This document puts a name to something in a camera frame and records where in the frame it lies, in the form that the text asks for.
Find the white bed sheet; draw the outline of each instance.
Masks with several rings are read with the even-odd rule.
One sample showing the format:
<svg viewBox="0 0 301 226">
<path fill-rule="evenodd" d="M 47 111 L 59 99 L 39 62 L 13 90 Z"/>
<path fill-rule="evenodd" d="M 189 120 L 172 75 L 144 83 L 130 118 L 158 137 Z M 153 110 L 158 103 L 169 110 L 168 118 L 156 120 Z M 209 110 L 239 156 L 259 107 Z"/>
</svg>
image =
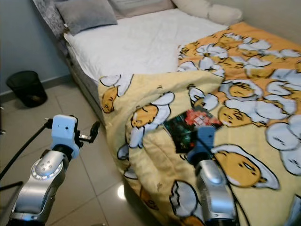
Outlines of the white bed sheet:
<svg viewBox="0 0 301 226">
<path fill-rule="evenodd" d="M 174 72 L 179 45 L 225 28 L 179 9 L 170 9 L 64 36 L 84 73 L 98 82 L 101 76 L 122 73 Z"/>
</svg>

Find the black trash bin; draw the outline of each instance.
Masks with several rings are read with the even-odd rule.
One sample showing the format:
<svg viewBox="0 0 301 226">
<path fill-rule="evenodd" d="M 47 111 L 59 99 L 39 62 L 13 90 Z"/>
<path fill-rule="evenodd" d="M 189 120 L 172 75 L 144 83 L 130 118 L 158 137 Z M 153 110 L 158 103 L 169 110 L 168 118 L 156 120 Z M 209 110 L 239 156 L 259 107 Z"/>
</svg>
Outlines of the black trash bin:
<svg viewBox="0 0 301 226">
<path fill-rule="evenodd" d="M 36 107 L 47 100 L 46 92 L 33 71 L 23 71 L 11 75 L 6 84 L 27 107 Z"/>
</svg>

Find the black cable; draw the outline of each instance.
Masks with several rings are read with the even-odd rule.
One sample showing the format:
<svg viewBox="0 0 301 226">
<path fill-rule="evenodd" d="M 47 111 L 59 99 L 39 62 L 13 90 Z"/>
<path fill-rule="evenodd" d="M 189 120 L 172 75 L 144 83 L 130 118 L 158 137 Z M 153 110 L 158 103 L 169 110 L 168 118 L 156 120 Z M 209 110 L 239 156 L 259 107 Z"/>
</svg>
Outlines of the black cable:
<svg viewBox="0 0 301 226">
<path fill-rule="evenodd" d="M 10 189 L 12 187 L 21 186 L 21 185 L 23 185 L 23 181 L 19 181 L 19 182 L 10 184 L 10 185 L 3 186 L 3 187 L 0 187 L 0 192 L 4 191 L 4 190 L 7 190 L 7 189 Z"/>
<path fill-rule="evenodd" d="M 209 153 L 211 153 L 211 149 L 210 149 L 210 148 L 209 148 L 209 147 L 208 147 L 201 139 L 197 139 L 197 140 L 205 147 L 205 149 L 206 149 Z M 225 173 L 225 171 L 223 170 L 223 168 L 222 168 L 220 162 L 219 162 L 216 158 L 215 158 L 215 161 L 216 161 L 217 165 L 220 167 L 220 169 L 222 170 L 223 174 L 226 176 L 226 173 Z M 247 225 L 248 225 L 248 226 L 251 226 L 250 221 L 249 221 L 249 219 L 248 219 L 248 217 L 247 217 L 247 215 L 246 215 L 246 213 L 245 213 L 245 210 L 243 209 L 242 205 L 240 204 L 240 202 L 238 201 L 237 197 L 235 196 L 235 194 L 234 194 L 234 192 L 233 192 L 233 190 L 232 190 L 232 187 L 231 187 L 231 185 L 230 185 L 230 183 L 229 183 L 229 181 L 228 181 L 227 178 L 226 178 L 226 181 L 227 181 L 227 186 L 228 186 L 228 188 L 230 189 L 230 192 L 231 192 L 231 194 L 232 194 L 232 196 L 233 196 L 233 198 L 234 198 L 234 202 L 235 202 L 236 204 L 238 204 L 238 206 L 240 207 L 241 211 L 243 212 L 243 215 L 244 215 L 244 218 L 246 219 Z M 236 212 L 237 222 L 239 223 L 239 216 L 238 216 L 238 211 L 237 211 L 236 205 L 235 205 L 235 212 Z"/>
<path fill-rule="evenodd" d="M 6 172 L 9 170 L 9 168 L 12 166 L 12 164 L 16 161 L 16 159 L 19 157 L 19 155 L 24 151 L 24 149 L 45 129 L 49 128 L 49 121 L 47 121 L 29 140 L 20 148 L 20 150 L 14 155 L 14 157 L 9 161 L 9 163 L 6 165 L 4 170 L 0 173 L 0 180 L 4 177 Z"/>
</svg>

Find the beige floor tile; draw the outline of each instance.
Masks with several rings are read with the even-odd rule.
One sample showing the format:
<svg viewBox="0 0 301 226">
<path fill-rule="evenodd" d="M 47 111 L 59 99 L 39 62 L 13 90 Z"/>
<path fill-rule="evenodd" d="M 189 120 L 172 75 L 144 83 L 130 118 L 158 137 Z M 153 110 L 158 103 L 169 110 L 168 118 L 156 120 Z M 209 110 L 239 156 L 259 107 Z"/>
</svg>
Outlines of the beige floor tile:
<svg viewBox="0 0 301 226">
<path fill-rule="evenodd" d="M 41 153 L 42 150 L 35 151 L 18 159 L 3 178 L 1 185 L 7 185 L 18 180 L 26 182 L 29 177 L 32 164 L 40 157 Z M 9 201 L 13 199 L 12 195 L 14 190 L 15 189 L 10 189 L 0 193 L 0 202 L 3 213 L 3 217 L 1 217 L 1 226 L 5 225 L 2 224 L 2 222 L 6 221 L 5 217 L 8 216 L 12 208 L 13 202 Z M 48 223 L 51 224 L 52 222 L 68 215 L 76 208 L 91 200 L 93 197 L 96 196 L 81 159 L 77 158 L 72 160 L 66 172 L 65 181 L 56 193 L 55 203 Z"/>
<path fill-rule="evenodd" d="M 19 100 L 9 101 L 8 113 L 2 115 L 2 129 L 6 134 L 0 137 L 0 165 L 7 164 L 25 142 L 45 123 L 44 118 L 61 114 L 61 108 L 55 98 L 49 98 L 44 104 L 27 108 Z M 51 144 L 51 131 L 45 129 L 26 148 L 24 154 Z"/>
<path fill-rule="evenodd" d="M 101 226 L 102 224 L 107 225 L 99 202 L 94 198 L 51 226 Z"/>
<path fill-rule="evenodd" d="M 46 90 L 48 97 L 58 97 L 73 92 L 80 92 L 78 86 L 73 81 L 62 83 Z"/>
<path fill-rule="evenodd" d="M 81 133 L 89 135 L 90 129 L 83 130 Z M 122 180 L 107 146 L 103 126 L 99 128 L 94 143 L 84 143 L 80 156 L 97 195 Z"/>
<path fill-rule="evenodd" d="M 123 182 L 98 196 L 109 226 L 159 226 L 133 190 L 125 188 L 125 196 Z"/>
<path fill-rule="evenodd" d="M 98 120 L 91 106 L 80 91 L 57 97 L 63 114 L 74 115 L 79 119 L 78 129 L 84 129 Z"/>
</svg>

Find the book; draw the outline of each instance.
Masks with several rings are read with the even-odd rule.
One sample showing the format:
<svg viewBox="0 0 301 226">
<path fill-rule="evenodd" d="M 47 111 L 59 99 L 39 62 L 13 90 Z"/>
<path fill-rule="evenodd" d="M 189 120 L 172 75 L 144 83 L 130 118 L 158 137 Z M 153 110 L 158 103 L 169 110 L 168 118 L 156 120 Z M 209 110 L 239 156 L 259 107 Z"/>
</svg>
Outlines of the book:
<svg viewBox="0 0 301 226">
<path fill-rule="evenodd" d="M 196 106 L 164 122 L 163 125 L 174 141 L 176 152 L 188 153 L 195 146 L 199 128 L 213 127 L 217 130 L 222 126 L 222 122 L 205 108 Z"/>
</svg>

